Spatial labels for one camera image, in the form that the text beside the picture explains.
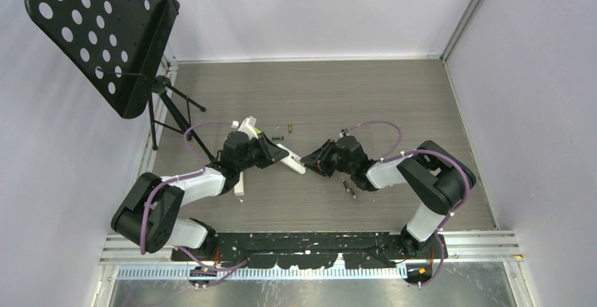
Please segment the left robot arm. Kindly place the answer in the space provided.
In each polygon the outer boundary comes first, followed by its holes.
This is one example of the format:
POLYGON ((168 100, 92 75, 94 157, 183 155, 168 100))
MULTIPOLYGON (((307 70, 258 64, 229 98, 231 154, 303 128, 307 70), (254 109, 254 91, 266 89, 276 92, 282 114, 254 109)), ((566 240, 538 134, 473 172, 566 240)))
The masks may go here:
POLYGON ((180 209, 192 202, 232 190, 249 168, 267 168, 290 155, 264 134, 228 134, 218 158, 194 173, 159 177, 141 174, 111 220, 111 229, 139 246, 142 254, 164 246, 183 246, 200 261, 210 259, 216 243, 209 227, 194 219, 181 219, 180 209))

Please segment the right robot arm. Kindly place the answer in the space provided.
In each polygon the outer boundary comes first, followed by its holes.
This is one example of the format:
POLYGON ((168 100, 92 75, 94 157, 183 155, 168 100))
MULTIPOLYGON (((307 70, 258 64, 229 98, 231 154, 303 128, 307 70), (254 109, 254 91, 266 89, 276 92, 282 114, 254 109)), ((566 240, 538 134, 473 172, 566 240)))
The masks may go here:
POLYGON ((325 177, 335 172, 345 173, 359 189, 367 192, 408 184, 420 205, 401 230, 398 243, 411 258, 419 258, 429 250, 430 241, 477 183, 475 174, 466 165, 432 140, 400 156, 375 161, 349 135, 336 141, 327 140, 303 157, 301 163, 325 177))

